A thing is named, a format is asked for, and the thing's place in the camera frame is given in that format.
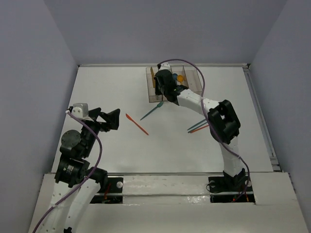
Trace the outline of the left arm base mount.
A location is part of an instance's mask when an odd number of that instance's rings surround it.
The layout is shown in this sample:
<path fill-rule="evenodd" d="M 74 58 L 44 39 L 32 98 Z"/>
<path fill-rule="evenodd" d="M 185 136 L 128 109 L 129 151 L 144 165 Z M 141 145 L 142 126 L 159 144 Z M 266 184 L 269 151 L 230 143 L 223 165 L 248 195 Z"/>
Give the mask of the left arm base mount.
<path fill-rule="evenodd" d="M 105 188 L 101 188 L 93 197 L 91 204 L 122 204 L 123 177 L 108 177 Z"/>

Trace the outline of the yellow knife green handle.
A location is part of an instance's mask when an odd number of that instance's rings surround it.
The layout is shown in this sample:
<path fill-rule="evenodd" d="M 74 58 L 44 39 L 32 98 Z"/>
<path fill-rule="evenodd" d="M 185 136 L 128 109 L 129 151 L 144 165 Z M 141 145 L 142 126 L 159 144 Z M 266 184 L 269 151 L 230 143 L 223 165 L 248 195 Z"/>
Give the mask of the yellow knife green handle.
<path fill-rule="evenodd" d="M 154 74 L 154 70 L 153 67 L 150 67 L 150 72 L 151 72 L 151 77 L 152 77 L 152 84 L 153 84 L 153 88 L 156 88 L 156 80 L 155 80 L 155 74 Z"/>

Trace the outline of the teal chopstick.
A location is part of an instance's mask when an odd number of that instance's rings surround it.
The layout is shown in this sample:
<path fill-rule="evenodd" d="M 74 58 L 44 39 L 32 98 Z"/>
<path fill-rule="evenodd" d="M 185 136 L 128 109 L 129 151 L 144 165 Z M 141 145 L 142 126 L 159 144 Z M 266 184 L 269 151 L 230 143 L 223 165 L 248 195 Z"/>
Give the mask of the teal chopstick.
<path fill-rule="evenodd" d="M 207 121 L 204 119 L 204 120 L 201 120 L 199 121 L 198 123 L 194 124 L 193 126 L 191 126 L 190 128 L 187 129 L 187 131 L 193 131 L 193 130 L 196 130 L 200 127 L 203 127 L 204 125 L 207 124 Z"/>

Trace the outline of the yellow spoon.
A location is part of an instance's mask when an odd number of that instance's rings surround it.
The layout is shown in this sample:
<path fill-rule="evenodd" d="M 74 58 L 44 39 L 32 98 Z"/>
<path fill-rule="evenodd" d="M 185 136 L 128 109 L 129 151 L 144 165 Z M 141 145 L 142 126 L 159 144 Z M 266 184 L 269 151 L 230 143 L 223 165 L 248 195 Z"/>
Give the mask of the yellow spoon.
<path fill-rule="evenodd" d="M 185 81 L 184 76 L 183 75 L 178 75 L 177 76 L 177 81 L 182 84 Z"/>

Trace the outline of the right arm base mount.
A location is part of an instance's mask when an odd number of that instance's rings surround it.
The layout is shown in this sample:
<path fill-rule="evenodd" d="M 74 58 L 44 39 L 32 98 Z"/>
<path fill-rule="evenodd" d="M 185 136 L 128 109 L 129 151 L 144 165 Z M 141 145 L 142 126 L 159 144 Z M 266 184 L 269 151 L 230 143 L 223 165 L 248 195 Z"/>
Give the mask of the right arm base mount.
<path fill-rule="evenodd" d="M 208 178 L 206 190 L 209 192 L 211 203 L 255 203 L 253 187 L 249 181 L 247 189 L 247 177 L 236 187 L 229 187 L 222 176 Z"/>

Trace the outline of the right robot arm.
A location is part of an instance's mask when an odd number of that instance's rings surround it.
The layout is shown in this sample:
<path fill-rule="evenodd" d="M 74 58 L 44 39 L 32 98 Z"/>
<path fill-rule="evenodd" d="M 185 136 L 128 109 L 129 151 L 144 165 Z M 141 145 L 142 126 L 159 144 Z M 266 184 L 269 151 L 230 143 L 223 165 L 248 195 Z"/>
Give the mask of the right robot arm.
<path fill-rule="evenodd" d="M 237 189 L 245 178 L 245 169 L 238 155 L 238 135 L 241 123 L 230 101 L 218 102 L 201 97 L 184 85 L 177 85 L 168 69 L 155 74 L 156 91 L 178 106 L 203 115 L 212 137 L 219 143 L 224 161 L 224 185 Z"/>

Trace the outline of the orange chopstick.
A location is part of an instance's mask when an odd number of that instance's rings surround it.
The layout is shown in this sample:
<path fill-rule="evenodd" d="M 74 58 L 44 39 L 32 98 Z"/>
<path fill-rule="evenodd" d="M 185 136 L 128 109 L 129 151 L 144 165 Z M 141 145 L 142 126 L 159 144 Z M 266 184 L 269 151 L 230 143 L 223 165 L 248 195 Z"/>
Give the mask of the orange chopstick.
<path fill-rule="evenodd" d="M 204 129 L 204 128 L 207 128 L 207 127 L 209 127 L 209 125 L 205 125 L 205 126 L 202 126 L 202 127 L 197 128 L 197 129 L 191 130 L 191 131 L 189 131 L 188 133 L 194 133 L 194 132 L 196 132 L 196 131 L 199 131 L 199 130 Z"/>

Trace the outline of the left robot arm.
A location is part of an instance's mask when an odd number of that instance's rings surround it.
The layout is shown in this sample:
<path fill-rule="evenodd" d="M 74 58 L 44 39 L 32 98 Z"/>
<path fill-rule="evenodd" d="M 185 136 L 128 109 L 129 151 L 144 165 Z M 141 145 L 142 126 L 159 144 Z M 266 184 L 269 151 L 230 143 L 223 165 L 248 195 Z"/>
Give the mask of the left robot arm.
<path fill-rule="evenodd" d="M 55 174 L 51 202 L 33 229 L 34 233 L 74 233 L 97 192 L 108 186 L 107 171 L 98 168 L 103 153 L 99 132 L 119 128 L 120 109 L 105 113 L 100 107 L 89 110 L 86 103 L 75 103 L 66 114 L 82 125 L 80 131 L 68 130 L 61 137 L 60 160 Z M 99 156 L 94 166 L 87 157 L 94 143 Z"/>

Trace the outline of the orange knife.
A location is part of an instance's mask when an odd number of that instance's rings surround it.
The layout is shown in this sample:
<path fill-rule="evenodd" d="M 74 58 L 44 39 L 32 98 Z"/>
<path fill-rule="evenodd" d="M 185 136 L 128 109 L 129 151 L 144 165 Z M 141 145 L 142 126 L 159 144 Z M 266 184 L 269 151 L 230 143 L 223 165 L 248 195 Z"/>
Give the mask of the orange knife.
<path fill-rule="evenodd" d="M 133 122 L 141 131 L 143 131 L 146 135 L 149 135 L 149 133 L 144 128 L 142 128 L 136 121 L 134 121 L 128 114 L 125 114 L 125 116 L 127 117 L 127 119 Z"/>

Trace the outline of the teal fork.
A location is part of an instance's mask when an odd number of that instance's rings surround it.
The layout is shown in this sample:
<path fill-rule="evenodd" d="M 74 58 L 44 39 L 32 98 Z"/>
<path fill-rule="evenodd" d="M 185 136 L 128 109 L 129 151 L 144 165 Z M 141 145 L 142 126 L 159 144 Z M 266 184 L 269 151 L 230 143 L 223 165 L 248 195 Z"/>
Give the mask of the teal fork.
<path fill-rule="evenodd" d="M 140 120 L 145 119 L 147 116 L 153 113 L 156 109 L 160 108 L 163 104 L 164 104 L 163 101 L 159 102 L 153 109 L 151 109 L 148 113 L 146 113 Z"/>

